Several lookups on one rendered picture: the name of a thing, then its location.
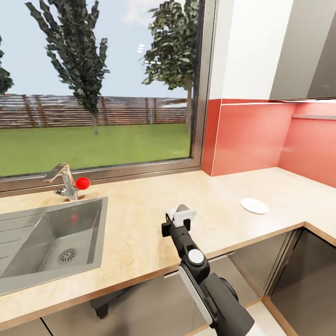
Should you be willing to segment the saucer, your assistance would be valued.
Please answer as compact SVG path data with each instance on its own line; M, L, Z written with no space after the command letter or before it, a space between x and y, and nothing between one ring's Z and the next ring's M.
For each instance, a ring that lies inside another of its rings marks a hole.
M245 209L255 213L263 214L268 212L268 206L262 203L260 200L256 200L253 198L244 198L241 200L240 203Z

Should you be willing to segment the paper coffee filter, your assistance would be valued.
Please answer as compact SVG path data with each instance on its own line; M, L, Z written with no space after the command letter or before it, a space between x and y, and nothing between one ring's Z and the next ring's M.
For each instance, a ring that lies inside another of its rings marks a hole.
M186 207L183 204L179 204L179 205L176 205L174 207L164 209L163 212L164 212L164 214L167 214L169 220L171 221L171 220L173 220L173 214L174 213L181 212L181 211L187 211L187 210L189 210L188 207ZM191 224L194 223L194 218L191 218L190 220L191 220Z

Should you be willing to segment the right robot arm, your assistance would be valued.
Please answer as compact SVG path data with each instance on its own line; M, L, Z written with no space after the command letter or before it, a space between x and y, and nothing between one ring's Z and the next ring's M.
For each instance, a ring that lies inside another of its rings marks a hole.
M217 336L266 336L249 312L238 302L233 286L216 273L192 240L191 218L196 210L173 214L173 220L161 224L162 236L171 236L181 263L179 274L211 329Z

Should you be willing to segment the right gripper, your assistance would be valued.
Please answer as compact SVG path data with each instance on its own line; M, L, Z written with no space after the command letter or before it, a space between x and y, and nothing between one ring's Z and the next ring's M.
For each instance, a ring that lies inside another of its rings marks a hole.
M183 220L183 226L181 227L175 227L175 225L173 224L174 220L167 220L166 223L162 223L161 224L161 232L162 232L162 236L167 237L167 236L171 236L173 242L175 243L175 241L184 234L189 234L188 231L190 231L190 225L191 225L191 220L190 219L185 219Z

